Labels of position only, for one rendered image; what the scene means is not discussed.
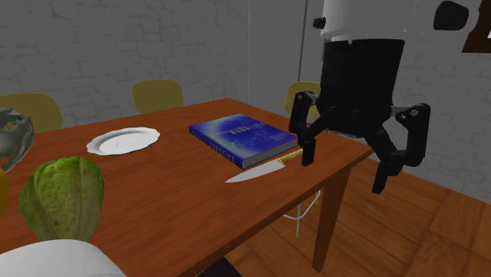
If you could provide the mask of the brown wooden table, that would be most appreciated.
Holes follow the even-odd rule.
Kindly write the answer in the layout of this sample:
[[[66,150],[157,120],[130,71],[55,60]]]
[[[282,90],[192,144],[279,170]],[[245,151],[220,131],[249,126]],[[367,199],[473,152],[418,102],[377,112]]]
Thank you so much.
[[[37,135],[9,172],[10,200],[0,217],[0,253],[35,242],[18,208],[31,172],[60,157],[87,156],[87,143],[124,127],[151,127],[160,138],[144,150],[94,156],[105,180],[102,217],[92,242],[128,277],[194,277],[283,214],[323,192],[312,267],[320,271],[349,173],[369,146],[324,132],[313,164],[299,158],[276,172],[233,183],[237,166],[196,139],[192,124],[243,113],[275,127],[288,119],[223,99]]]

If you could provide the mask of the blue hardcover book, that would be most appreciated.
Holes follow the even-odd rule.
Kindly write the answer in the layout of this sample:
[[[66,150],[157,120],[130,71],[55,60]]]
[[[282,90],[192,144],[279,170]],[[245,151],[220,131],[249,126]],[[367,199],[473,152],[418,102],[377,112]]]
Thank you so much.
[[[189,131],[241,169],[297,146],[296,135],[243,114],[194,124]]]

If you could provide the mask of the yellow rounded object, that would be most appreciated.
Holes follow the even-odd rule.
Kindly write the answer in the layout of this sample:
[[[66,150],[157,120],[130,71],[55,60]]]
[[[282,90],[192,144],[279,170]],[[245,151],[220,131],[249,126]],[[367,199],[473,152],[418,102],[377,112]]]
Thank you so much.
[[[0,218],[3,216],[9,203],[9,178],[0,168]]]

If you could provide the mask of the grey multicoloured lumpy object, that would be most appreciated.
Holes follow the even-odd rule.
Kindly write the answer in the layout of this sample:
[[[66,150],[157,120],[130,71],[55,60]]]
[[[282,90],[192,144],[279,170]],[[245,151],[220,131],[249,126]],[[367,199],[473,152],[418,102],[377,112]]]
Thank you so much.
[[[30,115],[0,107],[0,169],[9,172],[31,149],[35,130]]]

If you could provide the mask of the yellow chair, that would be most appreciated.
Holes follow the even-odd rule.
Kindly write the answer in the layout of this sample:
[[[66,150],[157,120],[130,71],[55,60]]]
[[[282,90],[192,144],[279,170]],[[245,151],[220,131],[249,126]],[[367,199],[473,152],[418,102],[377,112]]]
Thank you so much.
[[[301,91],[310,91],[313,94],[319,94],[320,93],[320,83],[308,82],[308,81],[297,81],[297,82],[291,83],[288,87],[286,99],[285,99],[285,110],[288,113],[291,113],[293,110],[293,100],[294,100],[295,94],[298,92],[301,92]],[[309,124],[311,124],[318,117],[320,117],[320,114],[319,114],[317,108],[314,105],[311,106],[309,108],[309,111],[308,111],[307,122]],[[308,214],[308,212],[310,211],[310,209],[312,208],[313,205],[318,205],[320,195],[321,195],[321,190],[318,190],[315,193],[315,197],[314,197],[313,202],[310,203],[310,205],[306,208],[305,211],[302,211],[301,204],[299,204],[297,206],[297,216],[296,217],[283,215],[283,217],[286,217],[289,220],[294,220],[297,223],[296,238],[300,237],[301,220]]]
[[[148,79],[132,87],[135,108],[140,113],[153,113],[183,106],[183,90],[172,79]]]
[[[36,133],[56,131],[63,126],[63,117],[55,100],[44,93],[15,93],[0,95],[0,107],[14,108],[31,116]]]

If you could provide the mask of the dark brown wall picture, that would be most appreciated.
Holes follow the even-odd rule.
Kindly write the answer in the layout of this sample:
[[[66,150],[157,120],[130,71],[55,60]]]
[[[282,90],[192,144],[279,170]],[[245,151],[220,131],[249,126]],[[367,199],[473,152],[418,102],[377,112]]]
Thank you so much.
[[[491,54],[491,0],[482,0],[479,17],[473,31],[464,44],[463,53]]]

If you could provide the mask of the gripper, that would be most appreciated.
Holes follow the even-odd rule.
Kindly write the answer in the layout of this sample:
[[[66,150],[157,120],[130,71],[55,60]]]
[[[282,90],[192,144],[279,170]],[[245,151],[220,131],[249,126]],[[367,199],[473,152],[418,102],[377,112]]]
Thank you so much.
[[[404,166],[417,167],[426,154],[431,108],[393,105],[393,89],[404,50],[402,39],[355,39],[324,44],[319,95],[310,91],[295,94],[289,132],[297,135],[303,149],[301,164],[314,161],[316,136],[337,131],[363,137],[380,162],[373,194],[381,194],[389,176]],[[307,126],[310,108],[318,117]],[[408,131],[405,150],[398,150],[382,124],[391,116]]]

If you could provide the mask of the green cabbage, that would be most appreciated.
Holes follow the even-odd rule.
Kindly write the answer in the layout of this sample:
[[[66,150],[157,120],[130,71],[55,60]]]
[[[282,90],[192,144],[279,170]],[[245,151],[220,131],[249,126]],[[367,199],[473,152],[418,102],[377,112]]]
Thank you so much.
[[[102,214],[101,169],[82,157],[48,161],[34,170],[19,196],[19,210],[38,240],[92,239]]]

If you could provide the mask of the white scalloped plate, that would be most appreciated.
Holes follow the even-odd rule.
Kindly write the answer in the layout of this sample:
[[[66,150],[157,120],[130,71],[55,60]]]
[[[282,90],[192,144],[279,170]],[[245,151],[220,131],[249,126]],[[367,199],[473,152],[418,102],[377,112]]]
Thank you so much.
[[[87,144],[87,152],[98,156],[112,156],[143,150],[154,144],[160,133],[148,127],[127,127],[107,132]]]

